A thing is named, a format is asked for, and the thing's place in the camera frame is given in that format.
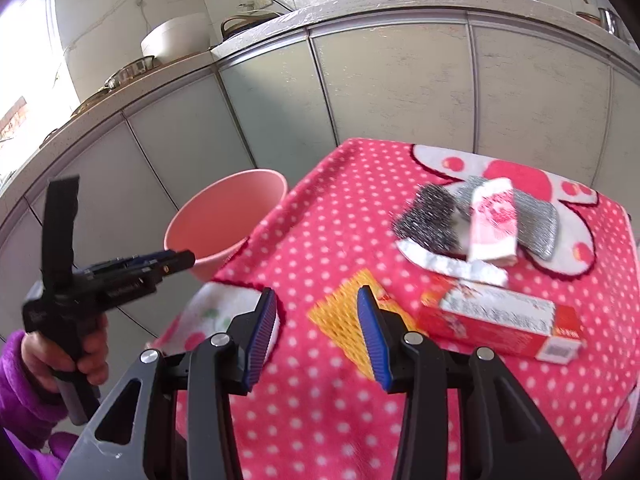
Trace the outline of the kitchen counter cabinet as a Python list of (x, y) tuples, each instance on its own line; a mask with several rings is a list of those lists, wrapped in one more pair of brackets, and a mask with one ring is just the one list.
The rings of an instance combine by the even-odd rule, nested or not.
[(298, 182), (356, 136), (495, 156), (639, 212), (639, 55), (536, 0), (333, 0), (154, 70), (72, 119), (1, 193), (1, 329), (39, 273), (47, 182), (79, 174), (76, 254), (160, 247), (234, 172)]

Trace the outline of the steel bowl on counter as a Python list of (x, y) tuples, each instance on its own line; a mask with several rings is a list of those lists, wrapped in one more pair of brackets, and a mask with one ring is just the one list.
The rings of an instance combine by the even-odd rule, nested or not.
[(137, 58), (134, 62), (130, 62), (120, 70), (107, 78), (104, 87), (114, 90), (125, 84), (129, 84), (134, 79), (142, 76), (152, 70), (155, 66), (155, 58), (153, 55), (147, 55), (143, 58)]

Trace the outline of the purple left sleeve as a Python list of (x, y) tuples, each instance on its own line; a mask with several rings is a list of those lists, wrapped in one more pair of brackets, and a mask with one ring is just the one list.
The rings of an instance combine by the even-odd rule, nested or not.
[(1, 355), (1, 430), (37, 479), (58, 478), (78, 435), (54, 432), (67, 417), (58, 394), (35, 383), (21, 357), (22, 330), (9, 336)]

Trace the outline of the steel cup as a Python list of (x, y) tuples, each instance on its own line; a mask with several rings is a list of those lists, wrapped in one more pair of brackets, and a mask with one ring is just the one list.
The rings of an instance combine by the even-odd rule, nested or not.
[(604, 8), (600, 6), (600, 22), (601, 27), (610, 35), (616, 38), (626, 41), (627, 35), (625, 32), (625, 26), (622, 19), (610, 8)]

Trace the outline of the copper bowl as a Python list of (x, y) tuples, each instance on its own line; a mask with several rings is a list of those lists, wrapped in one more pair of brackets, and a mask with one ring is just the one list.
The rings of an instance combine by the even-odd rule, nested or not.
[(582, 18), (583, 20), (586, 20), (587, 22), (599, 26), (602, 26), (601, 23), (601, 19), (599, 15), (594, 15), (588, 12), (582, 12), (582, 11), (577, 11), (576, 15), (579, 16), (580, 18)]

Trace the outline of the silver glitter sponge cloth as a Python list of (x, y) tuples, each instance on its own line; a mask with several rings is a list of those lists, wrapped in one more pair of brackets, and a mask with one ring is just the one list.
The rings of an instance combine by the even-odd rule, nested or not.
[[(482, 177), (470, 177), (469, 180), (447, 186), (454, 196), (458, 214), (470, 220), (471, 200), (474, 190), (486, 181)], [(528, 193), (514, 190), (515, 209), (518, 214), (518, 242), (530, 254), (550, 261), (558, 239), (560, 217), (552, 203), (538, 200)]]

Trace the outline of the pink polka dot cloth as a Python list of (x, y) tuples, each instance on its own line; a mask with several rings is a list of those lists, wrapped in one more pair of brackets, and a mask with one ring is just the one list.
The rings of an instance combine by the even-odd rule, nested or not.
[(582, 478), (600, 477), (614, 438), (634, 420), (639, 385), (639, 265), (627, 211), (587, 185), (515, 162), (352, 139), (286, 194), (157, 341), (168, 354), (192, 350), (263, 288), (276, 292), (282, 325), (273, 352), (253, 391), (231, 402), (246, 478), (390, 478), (404, 400), (364, 377), (308, 312), (367, 269), (416, 319), (430, 278), (398, 252), (393, 220), (423, 185), (471, 176), (509, 178), (561, 216), (554, 260), (521, 252), (509, 285), (574, 308), (584, 346), (563, 366), (517, 356), (506, 365)]

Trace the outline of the white rice cooker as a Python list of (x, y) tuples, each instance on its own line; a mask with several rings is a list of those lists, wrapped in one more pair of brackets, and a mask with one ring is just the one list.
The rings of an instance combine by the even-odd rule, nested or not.
[(144, 56), (166, 65), (207, 51), (212, 45), (212, 24), (206, 13), (172, 18), (155, 27), (141, 41)]

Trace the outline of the white red paper wrapper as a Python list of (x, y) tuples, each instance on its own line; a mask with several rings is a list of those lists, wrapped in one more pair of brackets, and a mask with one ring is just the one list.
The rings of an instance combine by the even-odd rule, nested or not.
[(511, 180), (488, 180), (472, 194), (468, 260), (513, 266), (517, 249), (518, 213)]

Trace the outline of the pink plastic trash bucket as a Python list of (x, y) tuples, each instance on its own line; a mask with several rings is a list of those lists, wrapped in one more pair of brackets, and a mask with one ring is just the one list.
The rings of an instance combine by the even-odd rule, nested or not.
[(285, 176), (272, 169), (232, 174), (188, 200), (169, 222), (164, 247), (190, 250), (192, 274), (209, 281), (288, 194)]

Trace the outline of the yellow foam fruit net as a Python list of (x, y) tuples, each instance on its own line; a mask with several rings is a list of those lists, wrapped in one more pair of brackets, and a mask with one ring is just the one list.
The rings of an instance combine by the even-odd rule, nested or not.
[(326, 298), (317, 302), (309, 310), (308, 318), (331, 339), (337, 348), (344, 352), (346, 358), (356, 365), (364, 377), (373, 380), (373, 370), (357, 312), (358, 290), (362, 286), (370, 287), (382, 310), (400, 315), (408, 330), (414, 330), (423, 335), (426, 335), (426, 331), (418, 327), (416, 320), (404, 309), (401, 309), (397, 301), (386, 292), (367, 269), (359, 270)]

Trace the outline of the silver foil wrapper strip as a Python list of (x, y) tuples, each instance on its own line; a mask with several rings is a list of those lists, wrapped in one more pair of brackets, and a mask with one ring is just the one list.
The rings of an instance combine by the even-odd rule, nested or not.
[(401, 255), (423, 270), (442, 274), (448, 276), (448, 278), (457, 278), (458, 280), (497, 287), (506, 287), (506, 284), (508, 284), (508, 272), (491, 263), (484, 261), (469, 262), (437, 255), (423, 248), (414, 240), (410, 240), (410, 238), (398, 240), (395, 245)]

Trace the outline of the dark steel wool scrubber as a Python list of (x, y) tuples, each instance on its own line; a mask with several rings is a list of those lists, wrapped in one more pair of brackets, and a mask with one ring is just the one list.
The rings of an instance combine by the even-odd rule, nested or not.
[(393, 232), (400, 239), (413, 240), (435, 254), (453, 254), (460, 249), (454, 229), (456, 202), (441, 185), (422, 186), (411, 205), (393, 222)]

